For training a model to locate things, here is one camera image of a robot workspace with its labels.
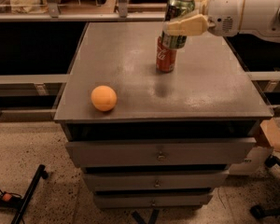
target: black chair base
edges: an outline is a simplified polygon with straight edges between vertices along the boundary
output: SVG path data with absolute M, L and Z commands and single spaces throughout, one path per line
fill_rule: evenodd
M 3 201 L 2 198 L 0 197 L 0 209 L 16 209 L 17 212 L 11 222 L 11 224 L 19 224 L 22 220 L 22 216 L 24 215 L 26 208 L 28 206 L 28 203 L 30 202 L 34 192 L 35 188 L 38 184 L 38 181 L 40 177 L 43 179 L 48 178 L 48 173 L 45 171 L 45 165 L 39 165 L 38 169 L 35 173 L 35 176 L 33 180 L 30 183 L 30 186 L 28 190 L 26 191 L 25 195 L 23 198 L 18 198 L 18 197 L 12 197 L 10 201 L 6 202 Z
M 264 164 L 268 168 L 272 168 L 274 165 L 280 166 L 280 159 L 275 157 L 274 155 L 271 155 Z M 264 217 L 278 217 L 280 216 L 280 208 L 274 208 L 274 209 L 263 209 L 260 205 L 252 206 L 250 209 L 250 213 L 252 216 L 256 219 L 261 219 Z
M 280 208 L 265 210 L 260 205 L 255 205 L 251 207 L 250 213 L 256 219 L 262 219 L 264 217 L 278 217 L 280 216 Z

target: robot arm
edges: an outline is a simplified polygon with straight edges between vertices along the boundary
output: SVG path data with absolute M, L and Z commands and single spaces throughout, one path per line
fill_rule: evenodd
M 190 14 L 167 21 L 168 35 L 252 34 L 280 42 L 280 0 L 195 0 Z

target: speckled floor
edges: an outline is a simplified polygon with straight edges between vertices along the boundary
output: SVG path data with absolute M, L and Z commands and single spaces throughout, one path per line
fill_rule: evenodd
M 64 148 L 66 138 L 58 124 L 42 122 L 0 122 L 0 188 L 24 194 L 40 163 L 49 178 L 41 179 L 24 215 L 26 224 L 137 224 L 137 211 L 148 223 L 152 209 L 99 210 L 92 202 L 80 170 Z M 263 165 L 249 177 L 230 176 L 214 191 L 214 198 L 201 208 L 160 208 L 156 223 L 280 223 L 280 217 L 255 220 L 251 206 L 280 206 L 280 168 Z M 0 224 L 10 223 L 13 212 L 0 211 Z

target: aluminum can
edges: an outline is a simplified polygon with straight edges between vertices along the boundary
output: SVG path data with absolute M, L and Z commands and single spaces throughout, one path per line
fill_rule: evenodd
M 157 47 L 157 69 L 162 72 L 171 72 L 175 69 L 176 49 L 168 49 L 161 43 L 161 37 L 158 38 Z
M 174 18 L 185 16 L 195 8 L 194 0 L 168 0 L 165 13 L 165 20 L 169 21 Z M 185 46 L 187 37 L 184 35 L 167 35 L 161 34 L 161 42 L 168 49 L 181 49 Z

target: orange ball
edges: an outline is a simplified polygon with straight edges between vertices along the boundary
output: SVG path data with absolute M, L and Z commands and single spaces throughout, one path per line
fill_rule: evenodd
M 98 86 L 91 93 L 91 101 L 98 110 L 109 111 L 116 105 L 118 97 L 108 86 Z

